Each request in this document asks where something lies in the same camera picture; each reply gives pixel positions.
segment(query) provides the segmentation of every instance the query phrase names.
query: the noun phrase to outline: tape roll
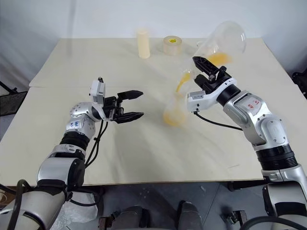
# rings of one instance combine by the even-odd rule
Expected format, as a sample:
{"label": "tape roll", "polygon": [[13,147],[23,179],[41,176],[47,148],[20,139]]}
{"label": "tape roll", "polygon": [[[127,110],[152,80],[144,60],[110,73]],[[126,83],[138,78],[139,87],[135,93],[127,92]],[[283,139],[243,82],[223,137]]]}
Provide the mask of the tape roll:
{"label": "tape roll", "polygon": [[177,55],[181,52],[182,40],[177,36],[167,36],[163,39],[163,51],[167,55]]}

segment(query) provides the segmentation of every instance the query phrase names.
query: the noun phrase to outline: white wall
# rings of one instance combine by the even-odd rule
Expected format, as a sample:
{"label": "white wall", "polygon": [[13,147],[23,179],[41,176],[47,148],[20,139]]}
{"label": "white wall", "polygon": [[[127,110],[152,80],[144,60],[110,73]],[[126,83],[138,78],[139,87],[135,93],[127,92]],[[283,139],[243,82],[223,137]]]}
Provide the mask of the white wall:
{"label": "white wall", "polygon": [[205,37],[236,21],[291,73],[307,67],[306,0],[0,0],[0,76],[24,87],[60,37]]}

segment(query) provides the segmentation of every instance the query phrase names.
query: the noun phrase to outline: beige cylinder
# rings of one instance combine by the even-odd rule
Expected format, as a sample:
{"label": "beige cylinder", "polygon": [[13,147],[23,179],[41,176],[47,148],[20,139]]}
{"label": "beige cylinder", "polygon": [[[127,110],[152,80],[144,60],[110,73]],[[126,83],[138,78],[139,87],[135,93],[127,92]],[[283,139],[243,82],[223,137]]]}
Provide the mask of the beige cylinder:
{"label": "beige cylinder", "polygon": [[140,58],[149,58],[150,50],[149,50],[149,38],[147,30],[139,30],[137,32],[138,38],[138,49],[139,49],[139,57]]}

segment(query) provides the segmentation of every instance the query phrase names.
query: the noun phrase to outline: gray floor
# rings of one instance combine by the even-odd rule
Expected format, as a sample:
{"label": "gray floor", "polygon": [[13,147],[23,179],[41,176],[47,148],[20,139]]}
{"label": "gray floor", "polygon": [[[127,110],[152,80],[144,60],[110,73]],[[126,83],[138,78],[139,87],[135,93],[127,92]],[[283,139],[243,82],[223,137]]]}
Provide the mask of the gray floor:
{"label": "gray floor", "polygon": [[[0,117],[0,139],[9,127],[14,115]],[[266,216],[262,198],[262,186],[228,191],[220,183],[166,183],[110,185],[103,195],[103,216],[140,205],[150,211],[151,226],[175,229],[177,207],[181,200],[192,202],[198,209],[204,229],[237,230],[239,223],[225,223],[221,215],[228,210],[245,210],[248,218]],[[66,230],[98,229],[98,219],[88,223],[72,223]],[[270,224],[259,224],[256,229],[270,229]]]}

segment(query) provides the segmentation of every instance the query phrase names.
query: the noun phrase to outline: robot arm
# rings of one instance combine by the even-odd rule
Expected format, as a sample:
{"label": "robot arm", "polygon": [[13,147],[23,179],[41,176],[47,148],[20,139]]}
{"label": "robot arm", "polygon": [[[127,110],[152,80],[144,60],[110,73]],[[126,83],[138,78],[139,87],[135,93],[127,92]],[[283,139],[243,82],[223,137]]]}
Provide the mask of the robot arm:
{"label": "robot arm", "polygon": [[95,122],[125,123],[143,115],[124,113],[121,107],[123,100],[137,98],[142,92],[121,92],[118,98],[105,98],[105,91],[101,78],[93,81],[90,92],[93,102],[81,102],[71,109],[64,137],[39,168],[37,186],[22,195],[15,220],[12,217],[15,201],[0,211],[0,230],[50,229],[64,202],[69,201],[73,190],[83,184],[86,148],[95,134]]}
{"label": "robot arm", "polygon": [[268,183],[263,189],[268,215],[306,226],[306,218],[299,217],[307,216],[307,180],[290,148],[282,120],[270,112],[261,98],[236,87],[236,80],[225,67],[218,69],[203,57],[193,57],[193,61],[201,71],[195,82],[202,91],[188,94],[188,110],[197,113],[221,104],[256,151]]}

